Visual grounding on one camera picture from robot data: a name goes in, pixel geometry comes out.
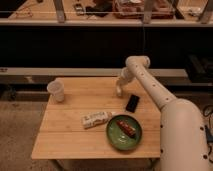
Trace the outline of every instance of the smartphone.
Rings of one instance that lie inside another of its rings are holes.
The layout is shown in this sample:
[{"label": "smartphone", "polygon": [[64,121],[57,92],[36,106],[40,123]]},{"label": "smartphone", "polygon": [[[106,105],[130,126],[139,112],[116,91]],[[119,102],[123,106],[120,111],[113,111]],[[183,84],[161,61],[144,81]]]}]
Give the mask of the smartphone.
[{"label": "smartphone", "polygon": [[76,15],[84,15],[85,14],[84,8],[80,3],[74,4],[73,7],[75,9]]}]

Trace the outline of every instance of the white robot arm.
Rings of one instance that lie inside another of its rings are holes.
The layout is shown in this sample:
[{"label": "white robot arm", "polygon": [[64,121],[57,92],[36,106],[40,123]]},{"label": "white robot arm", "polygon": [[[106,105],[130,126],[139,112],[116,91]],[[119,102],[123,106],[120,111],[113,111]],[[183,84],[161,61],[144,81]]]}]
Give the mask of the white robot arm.
[{"label": "white robot arm", "polygon": [[158,82],[147,69],[146,56],[131,56],[116,83],[117,95],[134,77],[161,111],[161,170],[210,171],[204,122],[198,107],[179,99]]}]

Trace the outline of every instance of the wooden table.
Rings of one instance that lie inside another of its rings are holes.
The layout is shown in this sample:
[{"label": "wooden table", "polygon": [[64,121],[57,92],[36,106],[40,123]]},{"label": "wooden table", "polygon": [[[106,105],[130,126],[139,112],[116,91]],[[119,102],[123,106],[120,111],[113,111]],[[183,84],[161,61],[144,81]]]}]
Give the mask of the wooden table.
[{"label": "wooden table", "polygon": [[[160,157],[160,112],[137,80],[116,96],[116,77],[58,78],[64,83],[65,101],[49,98],[32,152],[33,159],[116,159]],[[125,112],[131,94],[140,97],[135,113]],[[84,130],[81,118],[99,111],[129,114],[143,129],[139,146],[128,152],[114,149],[108,142],[107,124]]]}]

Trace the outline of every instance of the paper cup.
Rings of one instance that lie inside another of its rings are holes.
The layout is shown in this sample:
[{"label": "paper cup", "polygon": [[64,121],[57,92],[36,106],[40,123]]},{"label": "paper cup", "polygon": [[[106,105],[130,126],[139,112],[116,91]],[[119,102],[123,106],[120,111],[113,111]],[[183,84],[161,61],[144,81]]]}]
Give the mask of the paper cup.
[{"label": "paper cup", "polygon": [[47,91],[57,102],[64,100],[64,85],[60,81],[52,81],[47,85]]}]

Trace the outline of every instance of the green ceramic plate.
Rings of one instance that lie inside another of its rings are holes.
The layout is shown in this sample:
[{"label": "green ceramic plate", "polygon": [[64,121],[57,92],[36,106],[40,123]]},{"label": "green ceramic plate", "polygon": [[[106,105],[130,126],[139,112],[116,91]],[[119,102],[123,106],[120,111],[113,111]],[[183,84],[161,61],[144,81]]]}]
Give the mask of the green ceramic plate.
[{"label": "green ceramic plate", "polygon": [[[126,135],[117,125],[116,121],[124,121],[131,127],[135,128],[136,134],[134,138]],[[132,150],[140,142],[142,138],[142,129],[137,120],[128,115],[117,115],[113,117],[107,124],[106,128],[107,137],[109,142],[119,150]]]}]

